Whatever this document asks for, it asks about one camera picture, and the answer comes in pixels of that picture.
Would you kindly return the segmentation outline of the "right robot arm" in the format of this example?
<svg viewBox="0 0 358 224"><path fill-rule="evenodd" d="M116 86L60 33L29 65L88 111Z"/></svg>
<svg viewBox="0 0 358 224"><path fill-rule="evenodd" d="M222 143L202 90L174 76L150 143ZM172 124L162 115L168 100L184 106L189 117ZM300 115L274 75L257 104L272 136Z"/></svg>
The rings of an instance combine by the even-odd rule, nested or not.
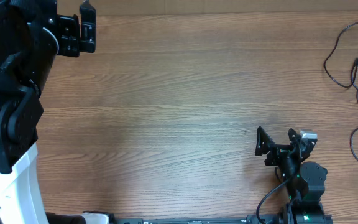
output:
<svg viewBox="0 0 358 224"><path fill-rule="evenodd" d="M328 170L316 162L307 161L317 141L314 131L288 130L289 144L277 144L263 127L257 128L256 156L266 156L266 166L274 166L280 184L259 202L254 218L259 223L332 223L324 213L321 196L325 192ZM275 192L285 188L288 203L276 215L261 215L262 204Z"/></svg>

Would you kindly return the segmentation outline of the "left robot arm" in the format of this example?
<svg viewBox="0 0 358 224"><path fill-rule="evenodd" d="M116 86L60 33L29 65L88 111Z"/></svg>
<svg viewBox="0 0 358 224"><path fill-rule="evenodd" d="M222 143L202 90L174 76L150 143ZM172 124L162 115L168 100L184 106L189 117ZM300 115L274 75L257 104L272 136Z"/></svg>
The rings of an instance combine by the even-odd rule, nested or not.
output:
<svg viewBox="0 0 358 224"><path fill-rule="evenodd" d="M56 1L0 0L0 223L101 223L110 213L44 209L37 178L40 97L56 56L96 49L96 10L63 16Z"/></svg>

